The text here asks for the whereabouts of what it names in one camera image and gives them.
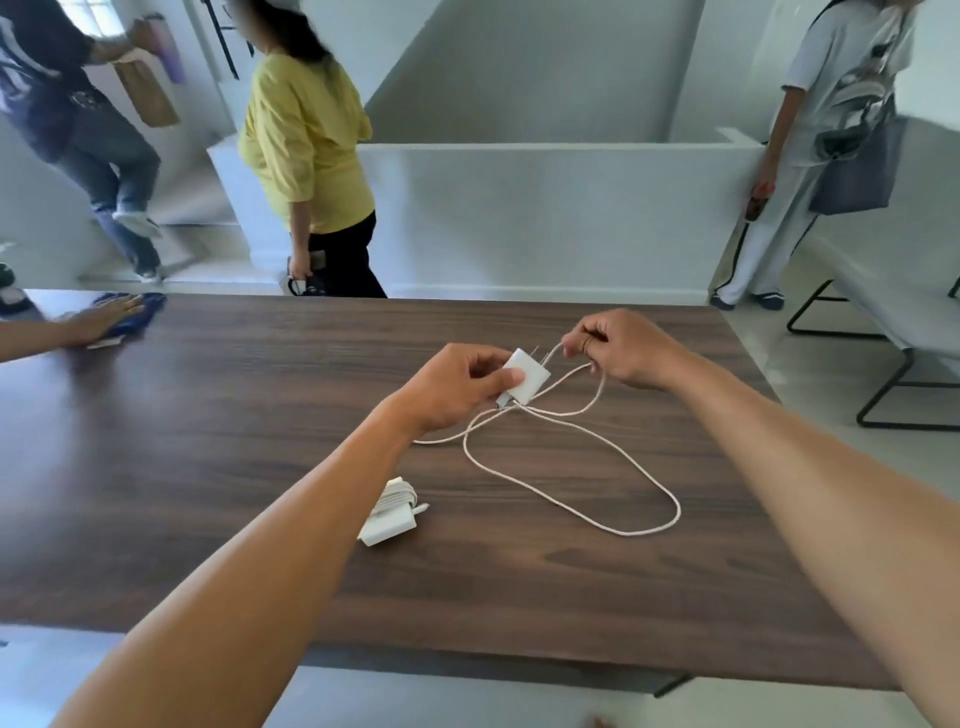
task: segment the yellow shirt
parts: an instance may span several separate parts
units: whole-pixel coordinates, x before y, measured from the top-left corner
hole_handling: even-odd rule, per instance
[[[362,222],[375,207],[358,141],[372,129],[353,82],[334,60],[308,65],[268,56],[253,76],[240,156],[290,227],[290,203],[309,200],[313,232]]]

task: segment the white cable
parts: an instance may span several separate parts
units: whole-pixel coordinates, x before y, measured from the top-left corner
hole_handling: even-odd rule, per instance
[[[545,367],[545,366],[547,365],[547,363],[549,363],[550,359],[553,358],[554,354],[556,354],[556,353],[560,350],[560,348],[561,348],[562,346],[563,346],[563,344],[558,344],[556,347],[554,347],[553,351],[550,352],[550,354],[548,354],[545,359],[543,359],[543,361],[541,362],[541,364]],[[540,392],[539,394],[537,394],[537,395],[534,397],[534,400],[538,400],[538,399],[541,398],[543,395],[547,394],[548,392],[553,391],[554,389],[556,389],[557,387],[559,387],[561,384],[563,384],[565,381],[567,381],[568,379],[570,379],[572,376],[578,374],[579,372],[582,372],[582,371],[585,370],[585,369],[589,369],[590,366],[591,366],[590,364],[584,364],[582,367],[577,367],[577,368],[574,369],[572,372],[567,373],[566,375],[564,375],[563,377],[561,377],[560,379],[558,379],[556,382],[554,382],[553,384],[551,384],[549,387],[547,387],[546,389],[544,389],[542,392]],[[484,412],[481,412],[479,415],[477,415],[476,417],[474,417],[474,418],[470,421],[470,424],[467,425],[467,429],[465,429],[465,430],[464,430],[463,432],[461,432],[460,434],[452,435],[451,437],[445,437],[445,438],[443,438],[442,440],[417,440],[417,441],[415,442],[415,444],[416,444],[416,445],[443,445],[443,444],[445,444],[445,443],[452,443],[452,442],[454,442],[454,441],[456,441],[456,440],[459,440],[459,439],[463,438],[463,440],[464,440],[464,454],[467,456],[467,458],[469,458],[470,462],[473,463],[477,468],[479,468],[480,470],[484,471],[485,473],[489,473],[489,474],[491,474],[491,475],[496,475],[496,476],[499,477],[499,478],[503,478],[504,480],[509,480],[509,481],[512,482],[512,483],[516,483],[516,485],[521,485],[521,486],[523,486],[523,487],[526,488],[528,491],[532,491],[532,492],[536,493],[538,496],[549,500],[549,501],[550,501],[551,503],[553,503],[554,505],[559,505],[559,506],[560,506],[561,508],[563,508],[565,511],[567,511],[567,512],[569,512],[569,513],[572,513],[574,516],[576,516],[576,517],[579,518],[579,519],[583,519],[584,521],[586,521],[587,523],[589,523],[589,524],[592,525],[592,526],[595,526],[595,527],[597,527],[597,528],[599,528],[599,529],[601,529],[601,530],[603,530],[603,531],[607,531],[607,533],[612,533],[614,536],[625,536],[625,537],[650,536],[650,535],[655,534],[655,533],[660,533],[661,531],[665,531],[667,528],[670,528],[670,527],[676,525],[677,521],[680,520],[680,516],[681,516],[681,514],[682,514],[682,512],[683,512],[683,509],[681,508],[680,501],[677,500],[677,497],[674,496],[674,495],[673,495],[669,490],[667,490],[663,485],[661,485],[660,482],[659,482],[656,478],[654,478],[652,475],[650,475],[649,473],[647,473],[646,470],[644,470],[643,467],[634,460],[634,458],[632,458],[630,455],[628,455],[628,454],[624,451],[623,448],[621,448],[621,447],[618,446],[618,445],[615,445],[614,443],[612,443],[612,442],[611,442],[610,440],[608,440],[607,438],[598,435],[596,432],[593,432],[592,430],[588,430],[586,427],[582,427],[582,426],[576,425],[576,424],[574,424],[574,423],[565,422],[564,419],[561,419],[561,418],[576,417],[577,415],[582,415],[582,414],[584,414],[585,412],[588,412],[588,411],[593,407],[593,405],[596,404],[596,403],[600,400],[600,396],[603,394],[604,386],[606,385],[606,383],[607,383],[607,375],[606,375],[606,374],[603,374],[603,376],[602,376],[601,379],[600,379],[600,386],[597,387],[597,393],[593,396],[593,399],[590,400],[589,404],[588,404],[586,407],[584,407],[583,409],[579,409],[579,410],[577,410],[576,412],[550,412],[550,411],[548,411],[548,410],[537,409],[536,407],[531,407],[531,406],[529,406],[529,405],[525,406],[525,405],[523,405],[523,404],[520,404],[518,401],[514,400],[514,402],[513,402],[512,404],[504,407],[503,409],[500,409],[500,410],[497,410],[497,409],[488,409],[488,410],[486,410],[486,411],[484,411]],[[501,473],[500,471],[496,471],[496,470],[494,470],[493,468],[488,468],[486,465],[484,465],[483,463],[479,462],[475,457],[473,457],[472,454],[470,454],[470,450],[469,450],[469,448],[467,447],[467,441],[468,441],[468,439],[469,439],[470,433],[471,433],[471,432],[475,432],[476,430],[480,429],[481,427],[484,427],[484,426],[486,426],[486,425],[489,425],[491,422],[493,422],[493,421],[494,421],[495,419],[497,419],[498,417],[502,417],[503,415],[507,414],[508,412],[511,412],[511,411],[517,410],[517,409],[526,412],[528,415],[533,415],[534,417],[537,417],[537,418],[539,418],[539,419],[541,419],[541,420],[545,420],[545,421],[547,421],[547,422],[549,422],[549,423],[553,423],[554,425],[563,425],[564,427],[572,427],[573,429],[580,430],[581,432],[585,432],[587,435],[590,435],[591,437],[595,437],[595,438],[596,438],[597,440],[599,440],[600,442],[606,443],[606,444],[609,445],[611,448],[615,449],[617,452],[619,452],[621,455],[623,455],[625,458],[627,458],[627,460],[630,461],[630,464],[633,465],[633,466],[634,466],[637,470],[639,470],[641,473],[643,473],[643,474],[646,476],[646,478],[647,478],[651,483],[653,483],[654,485],[656,485],[656,486],[657,486],[658,488],[660,488],[664,493],[666,493],[668,496],[670,496],[670,499],[673,501],[674,505],[677,506],[677,514],[673,517],[673,519],[672,519],[669,523],[665,523],[664,525],[659,525],[659,526],[657,526],[656,528],[648,528],[648,529],[643,530],[643,531],[618,531],[618,530],[616,530],[615,528],[610,528],[609,526],[606,526],[606,525],[604,525],[603,523],[598,523],[598,522],[595,521],[594,519],[592,519],[592,518],[590,518],[590,517],[588,517],[588,516],[585,516],[585,515],[582,514],[580,511],[578,511],[578,510],[576,510],[576,509],[574,509],[574,508],[571,508],[570,506],[566,505],[565,503],[561,503],[560,501],[556,500],[554,497],[551,497],[551,496],[547,495],[546,493],[544,493],[543,491],[535,488],[534,486],[530,485],[529,483],[524,483],[522,480],[519,480],[519,479],[517,479],[517,478],[515,478],[515,477],[511,477],[510,475],[507,475],[507,474],[505,474],[505,473]],[[486,417],[487,415],[491,415],[491,416],[488,417],[486,420],[484,420],[483,418]]]

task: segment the dark wood tabletop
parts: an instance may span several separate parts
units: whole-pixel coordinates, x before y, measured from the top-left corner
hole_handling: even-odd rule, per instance
[[[32,296],[59,315],[94,294]],[[443,344],[545,351],[596,309],[171,296],[142,340],[0,365],[0,623],[129,630]],[[773,397],[716,311],[642,310]],[[575,378],[544,406],[578,408],[595,386]],[[356,549],[316,649],[362,667],[393,651],[412,671],[419,655],[467,656],[895,687],[678,401],[612,385],[578,422],[673,490],[676,527],[618,538],[481,472],[459,444],[413,448],[397,474],[431,509],[416,530]],[[613,527],[673,516],[573,430],[516,414],[470,442]]]

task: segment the gray t-shirt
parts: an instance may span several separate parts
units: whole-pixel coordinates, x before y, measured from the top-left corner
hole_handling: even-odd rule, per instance
[[[0,110],[44,161],[56,161],[83,104],[103,95],[86,76],[93,40],[57,0],[0,0]]]
[[[868,0],[847,0],[830,8],[813,24],[787,72],[783,88],[807,92],[782,161],[797,167],[824,164],[815,153],[817,134],[840,80],[872,55],[892,49],[887,73],[896,75],[910,64],[915,16],[901,8],[880,9]]]

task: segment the power adapter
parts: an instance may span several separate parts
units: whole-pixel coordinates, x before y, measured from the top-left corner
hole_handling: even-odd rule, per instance
[[[417,527],[416,516],[429,505],[417,505],[417,492],[406,480],[396,477],[387,483],[383,495],[357,537],[366,546],[376,546]]]
[[[533,401],[537,392],[550,378],[550,373],[546,371],[543,365],[523,349],[517,349],[514,355],[507,360],[507,363],[503,365],[503,368],[520,369],[526,377],[522,384],[513,389],[508,389],[500,395],[500,399],[496,401],[496,406],[500,409],[510,404],[511,400],[516,400],[526,406]]]

